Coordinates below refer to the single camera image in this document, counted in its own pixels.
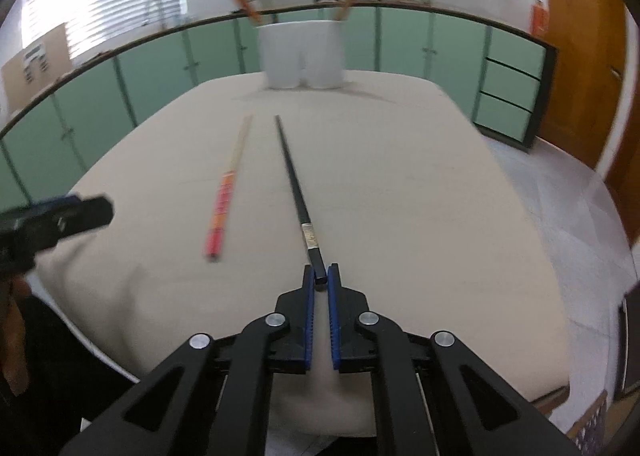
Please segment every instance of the faucet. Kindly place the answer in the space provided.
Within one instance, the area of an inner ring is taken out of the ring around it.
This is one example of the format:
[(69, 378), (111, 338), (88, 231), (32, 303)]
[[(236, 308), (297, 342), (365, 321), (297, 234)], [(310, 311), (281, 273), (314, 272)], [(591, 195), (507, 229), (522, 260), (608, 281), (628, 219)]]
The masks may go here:
[(146, 0), (145, 2), (145, 20), (142, 22), (142, 26), (145, 27), (149, 24), (149, 14), (151, 12), (151, 4), (156, 2), (156, 6), (158, 7), (158, 13), (160, 14), (160, 28), (162, 30), (166, 29), (166, 20), (164, 19), (164, 6), (162, 5), (162, 0)]

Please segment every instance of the human hand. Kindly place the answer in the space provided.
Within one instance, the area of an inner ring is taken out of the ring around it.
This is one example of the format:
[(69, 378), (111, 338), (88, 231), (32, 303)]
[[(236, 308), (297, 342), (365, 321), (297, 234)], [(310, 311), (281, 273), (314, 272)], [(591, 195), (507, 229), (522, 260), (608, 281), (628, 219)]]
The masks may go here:
[(29, 373), (24, 353), (24, 321), (15, 300), (31, 295), (31, 289), (22, 276), (11, 277), (9, 283), (8, 309), (0, 324), (0, 370), (12, 393), (18, 396), (29, 387)]

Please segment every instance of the triangular cutout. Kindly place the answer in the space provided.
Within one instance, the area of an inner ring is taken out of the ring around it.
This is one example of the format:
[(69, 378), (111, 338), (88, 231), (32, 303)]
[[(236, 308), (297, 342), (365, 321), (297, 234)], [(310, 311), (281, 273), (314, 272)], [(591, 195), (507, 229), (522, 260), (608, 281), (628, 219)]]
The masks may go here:
[(183, 368), (174, 368), (167, 373), (139, 402), (131, 406), (125, 413), (124, 419), (143, 429), (156, 432), (160, 428), (183, 373)]
[(485, 429), (492, 431), (518, 419), (516, 409), (471, 367), (460, 366), (460, 373)]

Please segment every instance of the floor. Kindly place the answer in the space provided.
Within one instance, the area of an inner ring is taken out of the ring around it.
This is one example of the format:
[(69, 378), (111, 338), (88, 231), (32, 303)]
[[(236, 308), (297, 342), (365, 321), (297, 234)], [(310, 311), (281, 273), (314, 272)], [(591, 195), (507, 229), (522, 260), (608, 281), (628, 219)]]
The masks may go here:
[[(613, 394), (618, 305), (638, 274), (622, 223), (600, 176), (545, 141), (538, 140), (524, 153), (485, 140), (529, 211), (558, 276), (569, 319), (571, 395), (550, 420), (566, 432), (603, 389), (609, 397)], [(36, 293), (50, 300), (39, 282), (33, 278), (31, 282)], [(312, 456), (330, 441), (270, 430), (266, 454)]]

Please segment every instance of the white container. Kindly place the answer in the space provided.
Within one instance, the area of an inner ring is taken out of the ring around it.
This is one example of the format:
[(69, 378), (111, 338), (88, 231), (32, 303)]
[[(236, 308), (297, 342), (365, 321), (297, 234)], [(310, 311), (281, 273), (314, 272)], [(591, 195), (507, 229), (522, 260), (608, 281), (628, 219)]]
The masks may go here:
[(308, 21), (258, 28), (260, 64), (270, 88), (340, 88), (344, 53), (340, 22)]

